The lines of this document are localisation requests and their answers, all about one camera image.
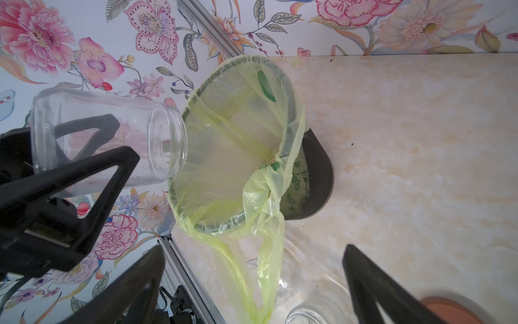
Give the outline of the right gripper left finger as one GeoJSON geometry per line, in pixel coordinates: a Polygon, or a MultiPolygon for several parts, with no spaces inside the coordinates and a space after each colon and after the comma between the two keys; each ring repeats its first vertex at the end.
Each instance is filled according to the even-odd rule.
{"type": "Polygon", "coordinates": [[[151,248],[102,293],[63,323],[152,323],[165,269],[161,246],[151,248]]]}

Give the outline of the clear jar with rice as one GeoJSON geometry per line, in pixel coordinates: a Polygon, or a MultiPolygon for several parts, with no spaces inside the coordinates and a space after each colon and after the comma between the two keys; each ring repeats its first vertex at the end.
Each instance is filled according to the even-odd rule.
{"type": "Polygon", "coordinates": [[[285,241],[283,267],[277,284],[275,311],[288,312],[302,301],[306,289],[304,286],[305,271],[303,270],[306,258],[296,245],[285,241]]]}

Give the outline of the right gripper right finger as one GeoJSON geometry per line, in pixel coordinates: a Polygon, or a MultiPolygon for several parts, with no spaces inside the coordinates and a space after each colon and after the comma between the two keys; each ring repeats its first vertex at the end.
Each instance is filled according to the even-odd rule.
{"type": "Polygon", "coordinates": [[[380,309],[394,323],[443,323],[353,244],[343,256],[353,310],[359,323],[384,323],[380,309]]]}

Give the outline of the terracotta jar lid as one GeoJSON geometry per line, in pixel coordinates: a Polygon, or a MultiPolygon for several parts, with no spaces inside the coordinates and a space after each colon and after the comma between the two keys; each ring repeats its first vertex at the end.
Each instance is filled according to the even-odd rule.
{"type": "Polygon", "coordinates": [[[483,324],[474,312],[451,299],[431,296],[420,301],[428,310],[440,317],[445,323],[483,324]]]}

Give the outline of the jar with terracotta lid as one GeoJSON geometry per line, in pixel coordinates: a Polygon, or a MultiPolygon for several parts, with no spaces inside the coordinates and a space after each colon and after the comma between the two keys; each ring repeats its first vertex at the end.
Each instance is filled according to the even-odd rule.
{"type": "Polygon", "coordinates": [[[314,284],[299,305],[287,315],[285,323],[357,323],[349,290],[334,279],[314,284]]]}
{"type": "Polygon", "coordinates": [[[160,184],[182,171],[186,127],[174,107],[74,89],[45,89],[30,122],[35,173],[130,147],[140,160],[125,187],[160,184]]]}

